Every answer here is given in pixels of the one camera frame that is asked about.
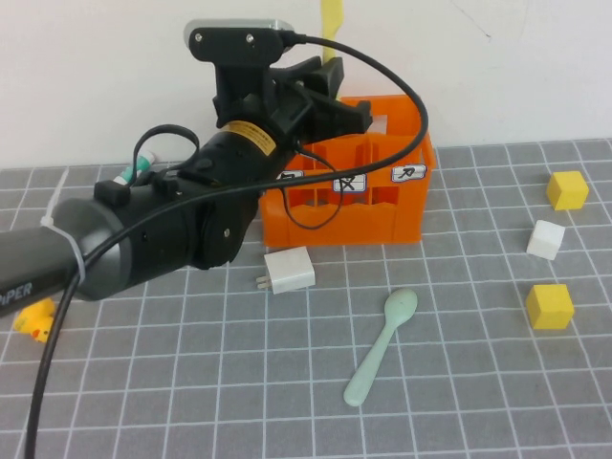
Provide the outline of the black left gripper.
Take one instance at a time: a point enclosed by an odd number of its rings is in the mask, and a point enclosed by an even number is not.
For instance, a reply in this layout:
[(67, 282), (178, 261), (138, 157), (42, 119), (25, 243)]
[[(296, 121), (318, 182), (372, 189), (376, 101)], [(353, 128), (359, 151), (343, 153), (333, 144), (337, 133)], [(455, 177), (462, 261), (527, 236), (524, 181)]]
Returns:
[[(216, 126), (247, 121), (277, 142), (293, 134), (310, 110), (309, 102), (300, 94), (298, 81), (329, 98), (338, 97), (343, 81), (341, 57), (323, 63), (319, 56), (314, 56), (285, 68), (242, 63), (216, 64), (214, 69)], [(298, 140), (310, 144), (364, 134), (372, 121), (369, 101), (359, 100), (356, 106), (351, 106), (335, 99), (315, 98), (313, 109), (300, 124)]]

